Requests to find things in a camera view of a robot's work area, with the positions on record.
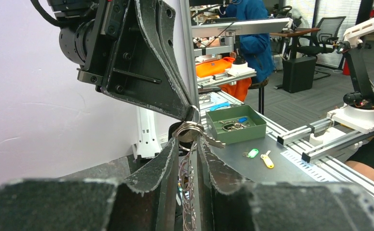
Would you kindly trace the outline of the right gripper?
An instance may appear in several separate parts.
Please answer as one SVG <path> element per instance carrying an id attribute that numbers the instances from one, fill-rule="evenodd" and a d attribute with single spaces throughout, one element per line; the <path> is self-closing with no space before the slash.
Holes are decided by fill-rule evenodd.
<path id="1" fill-rule="evenodd" d="M 96 91 L 186 120 L 194 111 L 173 48 L 175 9 L 162 0 L 49 0 L 64 56 Z"/>

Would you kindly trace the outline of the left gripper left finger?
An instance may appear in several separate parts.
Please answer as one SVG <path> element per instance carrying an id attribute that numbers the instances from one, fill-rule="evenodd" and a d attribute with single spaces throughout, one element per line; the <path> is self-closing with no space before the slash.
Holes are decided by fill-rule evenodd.
<path id="1" fill-rule="evenodd" d="M 179 141 L 126 178 L 123 186 L 123 230 L 172 231 L 175 222 Z"/>

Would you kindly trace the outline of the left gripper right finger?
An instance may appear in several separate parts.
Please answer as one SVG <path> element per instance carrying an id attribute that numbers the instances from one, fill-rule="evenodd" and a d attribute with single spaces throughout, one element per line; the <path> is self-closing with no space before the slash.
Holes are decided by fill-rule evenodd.
<path id="1" fill-rule="evenodd" d="M 242 176 L 229 167 L 213 148 L 200 139 L 197 155 L 199 217 L 203 231 L 237 231 L 239 213 L 246 204 Z"/>

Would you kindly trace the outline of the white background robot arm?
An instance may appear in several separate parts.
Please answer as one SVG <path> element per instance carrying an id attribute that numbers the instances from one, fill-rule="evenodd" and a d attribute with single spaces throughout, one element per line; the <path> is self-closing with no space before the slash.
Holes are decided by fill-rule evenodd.
<path id="1" fill-rule="evenodd" d="M 337 52 L 346 59 L 354 91 L 344 96 L 344 105 L 329 111 L 326 118 L 280 133 L 268 120 L 272 144 L 261 153 L 276 148 L 271 159 L 286 158 L 318 182 L 352 182 L 362 186 L 374 198 L 374 181 L 333 157 L 346 148 L 359 149 L 374 136 L 374 83 L 369 79 L 362 57 L 363 36 L 374 32 L 374 17 L 348 28 Z"/>

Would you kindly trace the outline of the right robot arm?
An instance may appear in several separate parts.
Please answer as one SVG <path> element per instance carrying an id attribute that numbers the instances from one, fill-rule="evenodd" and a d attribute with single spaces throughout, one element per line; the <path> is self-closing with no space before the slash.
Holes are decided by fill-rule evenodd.
<path id="1" fill-rule="evenodd" d="M 173 49 L 176 11 L 161 0 L 50 0 L 54 16 L 32 5 L 60 29 L 78 80 L 99 93 L 187 121 L 193 104 Z"/>

